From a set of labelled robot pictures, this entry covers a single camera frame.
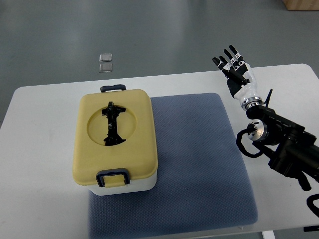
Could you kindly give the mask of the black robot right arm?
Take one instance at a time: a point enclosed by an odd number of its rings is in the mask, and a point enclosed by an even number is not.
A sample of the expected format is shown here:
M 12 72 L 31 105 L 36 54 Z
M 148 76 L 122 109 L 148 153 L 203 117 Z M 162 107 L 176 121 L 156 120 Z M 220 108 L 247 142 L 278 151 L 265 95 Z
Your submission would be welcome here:
M 319 179 L 319 148 L 316 137 L 305 127 L 286 119 L 268 107 L 269 98 L 250 97 L 242 107 L 251 122 L 236 136 L 240 152 L 250 158 L 265 155 L 269 167 L 288 178 L 297 179 L 304 191 L 310 191 L 308 176 Z

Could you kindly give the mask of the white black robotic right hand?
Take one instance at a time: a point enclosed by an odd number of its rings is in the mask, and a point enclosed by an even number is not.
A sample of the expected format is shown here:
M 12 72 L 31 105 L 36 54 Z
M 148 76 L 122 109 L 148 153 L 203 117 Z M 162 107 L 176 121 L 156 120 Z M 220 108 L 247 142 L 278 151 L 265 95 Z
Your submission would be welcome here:
M 257 93 L 257 81 L 251 66 L 233 45 L 229 46 L 229 50 L 225 49 L 224 53 L 227 59 L 219 56 L 212 58 L 212 61 L 226 77 L 231 96 L 238 100 L 244 111 L 261 105 L 263 101 Z

